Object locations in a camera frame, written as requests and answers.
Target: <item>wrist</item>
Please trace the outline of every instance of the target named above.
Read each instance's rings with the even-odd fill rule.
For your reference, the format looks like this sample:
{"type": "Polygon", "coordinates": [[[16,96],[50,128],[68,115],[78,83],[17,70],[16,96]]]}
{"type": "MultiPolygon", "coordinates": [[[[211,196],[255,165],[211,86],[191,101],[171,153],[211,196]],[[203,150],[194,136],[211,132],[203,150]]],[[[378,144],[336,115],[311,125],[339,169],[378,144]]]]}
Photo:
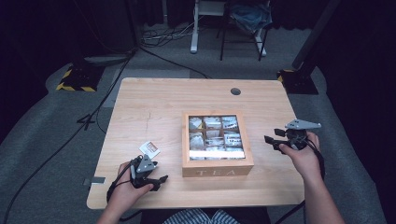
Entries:
{"type": "Polygon", "coordinates": [[[320,175],[306,175],[303,176],[304,185],[307,187],[317,188],[324,185],[323,179],[320,175]]]}
{"type": "Polygon", "coordinates": [[[111,206],[111,204],[108,204],[97,223],[119,223],[122,214],[120,214],[120,211],[118,209],[115,209],[113,208],[113,206],[111,206]]]}

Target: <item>person's left hand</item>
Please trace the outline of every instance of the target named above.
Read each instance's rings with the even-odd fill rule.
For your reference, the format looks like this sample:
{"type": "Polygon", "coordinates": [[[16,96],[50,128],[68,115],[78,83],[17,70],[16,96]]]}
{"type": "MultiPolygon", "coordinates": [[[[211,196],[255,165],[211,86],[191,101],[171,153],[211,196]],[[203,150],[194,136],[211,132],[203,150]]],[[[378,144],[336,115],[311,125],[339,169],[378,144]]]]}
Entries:
{"type": "MultiPolygon", "coordinates": [[[[129,165],[129,162],[125,162],[120,166],[119,174],[127,165],[129,165]]],[[[105,212],[99,218],[98,223],[118,223],[122,214],[130,209],[141,196],[154,187],[152,184],[148,184],[140,189],[136,189],[130,180],[131,169],[127,169],[119,182],[117,182],[119,185],[114,188],[105,212]]]]}

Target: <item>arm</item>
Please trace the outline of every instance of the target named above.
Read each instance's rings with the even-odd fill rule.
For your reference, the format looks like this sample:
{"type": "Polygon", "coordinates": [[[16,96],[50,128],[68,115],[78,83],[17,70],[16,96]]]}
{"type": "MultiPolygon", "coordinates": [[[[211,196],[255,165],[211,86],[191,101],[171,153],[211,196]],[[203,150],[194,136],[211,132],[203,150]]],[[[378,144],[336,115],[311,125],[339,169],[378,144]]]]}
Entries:
{"type": "MultiPolygon", "coordinates": [[[[319,149],[319,140],[315,134],[308,133],[308,139],[319,149]]],[[[310,147],[294,150],[283,144],[279,148],[291,158],[303,177],[309,223],[345,223],[321,178],[314,151],[310,147]]]]}
{"type": "MultiPolygon", "coordinates": [[[[128,162],[122,164],[120,166],[119,173],[127,165],[128,162]]],[[[149,184],[140,189],[136,189],[131,184],[130,179],[131,170],[128,169],[120,178],[118,183],[122,183],[125,181],[126,182],[114,188],[114,191],[111,195],[110,200],[108,201],[105,211],[97,221],[98,224],[119,223],[122,214],[130,209],[141,196],[143,196],[153,188],[153,185],[149,184]]]]}

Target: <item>person's right hand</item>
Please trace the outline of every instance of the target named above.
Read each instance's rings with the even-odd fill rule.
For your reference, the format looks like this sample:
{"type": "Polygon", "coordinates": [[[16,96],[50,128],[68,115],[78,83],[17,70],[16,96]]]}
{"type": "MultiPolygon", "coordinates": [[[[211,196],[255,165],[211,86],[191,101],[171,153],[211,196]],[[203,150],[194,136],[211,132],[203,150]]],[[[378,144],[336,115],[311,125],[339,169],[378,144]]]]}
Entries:
{"type": "MultiPolygon", "coordinates": [[[[307,135],[308,139],[311,140],[320,151],[318,137],[314,133],[307,133],[307,135]]],[[[280,144],[279,148],[291,158],[296,170],[304,180],[307,178],[321,179],[318,158],[312,148],[307,146],[301,150],[295,150],[284,144],[280,144]]]]}

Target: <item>black cable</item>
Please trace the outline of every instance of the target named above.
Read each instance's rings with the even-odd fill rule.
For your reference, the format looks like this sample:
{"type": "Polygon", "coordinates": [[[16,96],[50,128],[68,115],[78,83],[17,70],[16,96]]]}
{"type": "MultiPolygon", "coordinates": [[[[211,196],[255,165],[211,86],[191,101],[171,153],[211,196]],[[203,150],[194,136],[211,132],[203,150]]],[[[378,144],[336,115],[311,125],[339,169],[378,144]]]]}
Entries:
{"type": "Polygon", "coordinates": [[[115,84],[117,83],[118,79],[120,78],[120,75],[123,71],[123,69],[125,68],[126,64],[131,60],[131,58],[133,57],[133,54],[129,55],[128,60],[122,65],[119,75],[117,76],[116,80],[113,82],[113,84],[111,85],[110,89],[107,91],[107,94],[105,96],[105,98],[101,101],[101,103],[99,104],[98,107],[96,107],[96,109],[92,112],[92,114],[90,115],[90,117],[88,119],[86,119],[84,121],[84,123],[81,124],[81,126],[78,127],[78,129],[72,134],[72,136],[61,146],[59,147],[51,156],[49,156],[24,182],[23,184],[20,186],[20,188],[18,189],[18,191],[14,194],[14,196],[11,199],[11,202],[8,205],[6,214],[4,216],[4,224],[7,223],[8,220],[8,216],[9,216],[9,212],[11,211],[11,207],[14,204],[15,200],[17,199],[18,195],[21,193],[21,191],[23,190],[23,188],[28,184],[28,182],[53,158],[55,157],[60,151],[62,151],[67,144],[69,144],[74,137],[81,131],[81,129],[86,126],[91,118],[92,115],[94,113],[96,113],[97,111],[99,111],[100,107],[103,105],[103,103],[105,102],[105,100],[107,99],[108,95],[111,93],[111,91],[114,89],[115,84]]]}
{"type": "Polygon", "coordinates": [[[120,59],[106,60],[106,61],[102,61],[102,62],[90,61],[90,58],[85,58],[87,63],[93,67],[108,67],[108,66],[119,64],[119,63],[123,63],[127,59],[128,59],[128,54],[124,55],[123,58],[120,58],[120,59]]]}
{"type": "Polygon", "coordinates": [[[304,223],[306,223],[306,206],[303,208],[304,223]]]}
{"type": "Polygon", "coordinates": [[[305,141],[305,142],[306,142],[306,144],[309,147],[312,148],[312,150],[314,150],[315,155],[317,156],[318,162],[319,162],[320,175],[321,175],[322,179],[324,179],[324,176],[326,175],[326,170],[325,170],[325,167],[324,167],[324,158],[323,158],[323,156],[319,152],[317,146],[315,146],[315,144],[311,140],[307,139],[307,141],[305,141]]]}
{"type": "Polygon", "coordinates": [[[128,220],[134,218],[135,216],[139,215],[140,213],[142,213],[142,210],[138,210],[137,212],[131,214],[131,215],[128,216],[128,217],[121,217],[121,218],[120,218],[120,222],[126,222],[126,221],[128,221],[128,220]]]}
{"type": "Polygon", "coordinates": [[[98,128],[100,129],[100,131],[102,131],[102,133],[104,133],[104,134],[106,134],[106,131],[105,130],[103,130],[103,128],[100,126],[100,124],[99,124],[99,112],[100,112],[100,109],[98,110],[98,112],[96,113],[96,118],[95,118],[95,121],[96,121],[96,125],[98,126],[98,128]]]}
{"type": "Polygon", "coordinates": [[[291,216],[293,213],[297,212],[300,208],[302,208],[303,206],[305,206],[305,200],[302,201],[301,203],[299,203],[297,206],[293,207],[287,214],[283,215],[283,217],[281,217],[276,224],[280,224],[282,223],[286,218],[288,218],[289,216],[291,216]]]}
{"type": "Polygon", "coordinates": [[[125,184],[125,183],[131,183],[131,180],[127,180],[127,181],[124,181],[124,182],[120,182],[120,183],[118,183],[118,184],[116,185],[116,187],[117,187],[118,185],[125,184]]]}
{"type": "Polygon", "coordinates": [[[180,63],[175,63],[175,62],[172,62],[172,61],[170,61],[170,60],[167,60],[167,59],[165,59],[165,58],[163,58],[163,57],[161,57],[161,56],[159,56],[159,55],[157,55],[157,54],[155,54],[155,53],[153,53],[153,52],[151,52],[151,51],[148,51],[148,50],[146,50],[146,49],[143,49],[142,47],[140,47],[140,49],[142,49],[143,51],[145,51],[147,54],[152,55],[152,56],[154,56],[154,57],[157,57],[157,58],[159,58],[159,59],[161,59],[161,60],[164,60],[164,61],[166,61],[166,62],[168,62],[168,63],[174,64],[174,65],[177,65],[177,66],[180,66],[180,67],[183,67],[183,68],[190,69],[190,70],[193,71],[193,72],[196,72],[196,73],[198,73],[198,74],[201,74],[201,75],[204,76],[205,78],[212,78],[212,77],[210,77],[210,76],[208,76],[208,75],[206,75],[206,74],[204,74],[204,73],[202,73],[202,72],[200,72],[200,71],[198,71],[198,70],[195,70],[195,69],[190,68],[190,67],[188,67],[188,66],[182,65],[182,64],[180,64],[180,63]]]}
{"type": "Polygon", "coordinates": [[[125,174],[126,170],[128,170],[128,168],[131,168],[131,165],[132,165],[132,161],[130,161],[130,162],[128,163],[128,165],[126,165],[126,166],[123,168],[123,170],[119,173],[119,175],[117,175],[116,180],[113,181],[114,188],[115,188],[116,186],[120,185],[120,184],[123,184],[123,183],[128,182],[128,181],[126,181],[126,182],[121,182],[121,183],[117,184],[117,182],[119,182],[119,180],[121,179],[121,177],[123,176],[123,174],[125,174]]]}

